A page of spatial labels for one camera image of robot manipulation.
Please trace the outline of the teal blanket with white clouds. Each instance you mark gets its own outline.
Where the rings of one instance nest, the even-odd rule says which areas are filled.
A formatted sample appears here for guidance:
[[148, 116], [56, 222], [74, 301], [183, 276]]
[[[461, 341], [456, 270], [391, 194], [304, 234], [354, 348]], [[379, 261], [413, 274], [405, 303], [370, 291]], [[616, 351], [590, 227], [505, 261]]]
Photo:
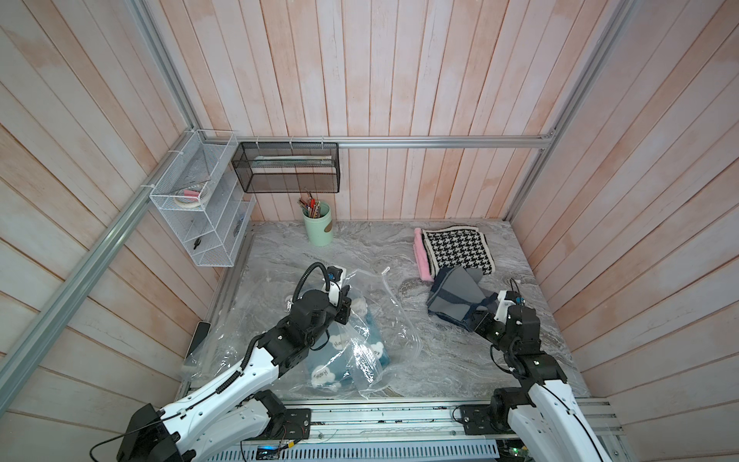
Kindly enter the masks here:
[[348, 323], [332, 323], [326, 339], [309, 353], [305, 368], [312, 388], [364, 392], [381, 379], [391, 359], [369, 309], [365, 298], [354, 300]]

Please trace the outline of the dark blue blanket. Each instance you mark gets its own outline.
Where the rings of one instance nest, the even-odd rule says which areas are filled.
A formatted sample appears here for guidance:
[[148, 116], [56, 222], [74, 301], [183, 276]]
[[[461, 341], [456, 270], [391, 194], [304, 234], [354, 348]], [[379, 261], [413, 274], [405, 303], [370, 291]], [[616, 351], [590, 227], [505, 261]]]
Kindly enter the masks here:
[[481, 269], [442, 268], [436, 276], [426, 302], [427, 311], [467, 331], [475, 331], [498, 310], [498, 294], [482, 289]]

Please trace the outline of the black white houndstooth knit blanket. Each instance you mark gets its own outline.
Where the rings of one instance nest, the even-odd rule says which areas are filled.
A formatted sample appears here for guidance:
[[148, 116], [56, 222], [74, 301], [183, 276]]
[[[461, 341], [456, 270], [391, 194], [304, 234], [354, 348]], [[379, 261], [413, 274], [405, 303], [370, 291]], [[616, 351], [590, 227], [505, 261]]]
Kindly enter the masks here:
[[477, 227], [422, 229], [421, 243], [432, 277], [444, 268], [480, 269], [484, 275], [492, 275], [496, 270], [487, 239]]

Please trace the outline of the pink fleece blanket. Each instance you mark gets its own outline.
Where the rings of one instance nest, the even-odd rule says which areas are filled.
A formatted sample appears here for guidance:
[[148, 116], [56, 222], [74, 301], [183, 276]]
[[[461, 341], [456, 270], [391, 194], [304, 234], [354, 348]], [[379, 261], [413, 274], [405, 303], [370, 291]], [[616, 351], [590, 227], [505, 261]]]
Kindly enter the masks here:
[[413, 250], [421, 280], [432, 282], [434, 277], [430, 270], [427, 252], [425, 250], [425, 245], [423, 244], [423, 233], [420, 228], [414, 229]]

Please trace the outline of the clear plastic vacuum bag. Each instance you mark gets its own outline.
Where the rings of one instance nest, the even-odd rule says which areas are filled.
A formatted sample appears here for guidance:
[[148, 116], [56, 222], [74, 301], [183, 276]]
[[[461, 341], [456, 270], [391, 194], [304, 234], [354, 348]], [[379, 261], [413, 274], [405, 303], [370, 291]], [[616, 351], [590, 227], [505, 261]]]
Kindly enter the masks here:
[[[275, 391], [287, 398], [387, 396], [420, 357], [421, 335], [391, 290], [388, 271], [355, 269], [348, 285], [348, 322], [333, 323], [307, 358], [273, 383]], [[255, 335], [289, 314], [292, 295], [275, 271], [264, 281], [242, 285], [233, 306], [186, 358], [183, 381], [198, 388], [240, 362]]]

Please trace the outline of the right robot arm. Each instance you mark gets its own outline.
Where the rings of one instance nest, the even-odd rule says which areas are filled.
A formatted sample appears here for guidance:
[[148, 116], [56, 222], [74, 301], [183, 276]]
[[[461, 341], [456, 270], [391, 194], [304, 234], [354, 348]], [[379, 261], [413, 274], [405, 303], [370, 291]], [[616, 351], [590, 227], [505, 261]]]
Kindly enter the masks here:
[[520, 298], [504, 298], [479, 330], [502, 354], [517, 387], [498, 388], [486, 420], [511, 430], [536, 461], [609, 461], [611, 456], [587, 422], [559, 363], [544, 352], [536, 311]]

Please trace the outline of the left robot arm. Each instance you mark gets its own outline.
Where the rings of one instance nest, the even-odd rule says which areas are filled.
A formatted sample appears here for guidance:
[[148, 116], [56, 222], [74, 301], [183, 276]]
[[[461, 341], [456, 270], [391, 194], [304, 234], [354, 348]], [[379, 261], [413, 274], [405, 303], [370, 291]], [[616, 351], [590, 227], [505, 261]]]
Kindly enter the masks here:
[[201, 461], [240, 439], [279, 429], [282, 402], [268, 386], [304, 360], [332, 323], [348, 322], [348, 286], [298, 296], [290, 313], [250, 341], [241, 363], [161, 409], [146, 404], [119, 436], [119, 461]]

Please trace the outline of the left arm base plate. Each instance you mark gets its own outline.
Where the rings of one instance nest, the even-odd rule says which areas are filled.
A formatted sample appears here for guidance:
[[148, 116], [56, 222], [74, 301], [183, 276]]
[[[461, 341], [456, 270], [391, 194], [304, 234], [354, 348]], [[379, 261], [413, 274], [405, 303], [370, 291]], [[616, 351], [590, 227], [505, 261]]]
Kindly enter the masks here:
[[312, 410], [287, 409], [269, 419], [266, 429], [254, 440], [301, 441], [310, 436]]

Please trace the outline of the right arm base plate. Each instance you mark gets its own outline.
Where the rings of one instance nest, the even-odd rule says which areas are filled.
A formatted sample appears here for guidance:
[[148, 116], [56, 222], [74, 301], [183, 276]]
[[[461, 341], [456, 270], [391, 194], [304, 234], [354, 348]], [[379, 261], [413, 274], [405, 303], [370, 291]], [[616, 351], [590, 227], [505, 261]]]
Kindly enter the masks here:
[[496, 435], [511, 433], [503, 408], [492, 404], [465, 404], [459, 407], [460, 421], [466, 435]]

